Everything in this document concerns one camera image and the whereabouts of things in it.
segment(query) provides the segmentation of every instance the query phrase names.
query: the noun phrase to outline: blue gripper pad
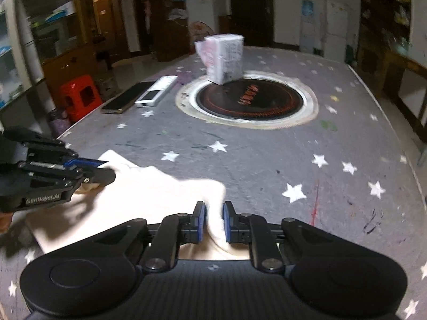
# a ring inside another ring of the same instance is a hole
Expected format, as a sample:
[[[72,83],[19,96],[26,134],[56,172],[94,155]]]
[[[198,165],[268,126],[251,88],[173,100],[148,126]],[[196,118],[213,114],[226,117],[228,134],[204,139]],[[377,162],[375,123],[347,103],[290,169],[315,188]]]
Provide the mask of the blue gripper pad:
[[[223,219],[224,219],[224,231],[226,232],[226,241],[227,243],[230,243],[230,236],[231,236],[230,214],[228,212],[228,208],[226,204],[223,204]]]
[[[198,236],[198,242],[200,243],[203,239],[203,226],[204,226],[204,217],[206,216],[206,205],[203,204],[203,206],[200,209],[200,215],[199,215],[199,226],[197,228],[197,236]]]

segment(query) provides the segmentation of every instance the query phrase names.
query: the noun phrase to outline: trash bin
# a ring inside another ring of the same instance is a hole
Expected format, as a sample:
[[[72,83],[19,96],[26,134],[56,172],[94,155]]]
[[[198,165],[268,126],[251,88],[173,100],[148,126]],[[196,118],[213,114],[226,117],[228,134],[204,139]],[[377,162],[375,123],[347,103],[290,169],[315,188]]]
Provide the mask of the trash bin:
[[[59,137],[70,126],[67,111],[64,108],[56,108],[48,113],[48,122],[53,137]]]

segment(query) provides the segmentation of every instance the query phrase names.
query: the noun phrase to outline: doorway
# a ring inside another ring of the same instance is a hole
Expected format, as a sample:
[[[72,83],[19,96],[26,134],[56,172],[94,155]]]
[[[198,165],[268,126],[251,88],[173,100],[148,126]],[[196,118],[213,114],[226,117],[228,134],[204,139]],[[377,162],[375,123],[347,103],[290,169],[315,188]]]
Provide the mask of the doorway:
[[[98,53],[107,52],[112,63],[130,57],[120,0],[92,0]]]
[[[246,46],[269,47],[274,41],[273,0],[231,0],[230,31]]]

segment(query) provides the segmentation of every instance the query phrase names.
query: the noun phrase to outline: red mark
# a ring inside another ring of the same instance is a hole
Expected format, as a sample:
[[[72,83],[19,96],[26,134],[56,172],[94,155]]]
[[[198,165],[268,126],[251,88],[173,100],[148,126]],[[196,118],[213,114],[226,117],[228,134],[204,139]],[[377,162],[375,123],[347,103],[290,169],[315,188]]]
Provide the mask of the red mark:
[[[316,215],[317,215],[317,200],[319,198],[319,181],[317,181],[317,189],[316,189],[316,202],[314,203],[314,209],[311,213],[311,226],[314,226],[314,221],[316,219]]]

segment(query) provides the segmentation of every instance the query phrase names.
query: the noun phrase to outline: table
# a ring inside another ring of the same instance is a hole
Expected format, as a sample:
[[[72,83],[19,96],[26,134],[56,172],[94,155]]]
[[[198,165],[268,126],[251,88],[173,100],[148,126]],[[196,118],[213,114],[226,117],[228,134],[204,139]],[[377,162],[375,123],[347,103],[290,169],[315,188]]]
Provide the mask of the table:
[[[179,76],[160,104],[146,109],[153,110],[152,116],[143,116],[145,109],[136,107],[122,115],[97,110],[63,140],[82,157],[98,158],[113,149],[141,167],[155,166],[179,179],[220,181],[238,213],[263,215],[272,223],[284,217],[314,221],[316,227],[391,256],[409,277],[399,315],[405,318],[413,300],[419,303],[409,320],[425,319],[423,202],[411,167],[400,162],[398,139],[362,83],[345,64],[281,49],[245,47],[244,69],[298,77],[317,96],[317,118],[286,129],[252,130],[186,115],[175,106],[175,95],[205,73],[193,55],[150,78]],[[226,152],[209,147],[216,141],[226,145]],[[169,151],[179,154],[174,162],[161,160]],[[322,157],[327,164],[317,162]],[[377,182],[384,193],[378,192]],[[301,184],[306,198],[291,203],[283,196],[288,184]],[[0,242],[0,302],[9,320],[21,320],[27,314],[21,292],[17,288],[10,296],[8,287],[25,267],[29,249],[35,256],[41,252],[22,216]]]

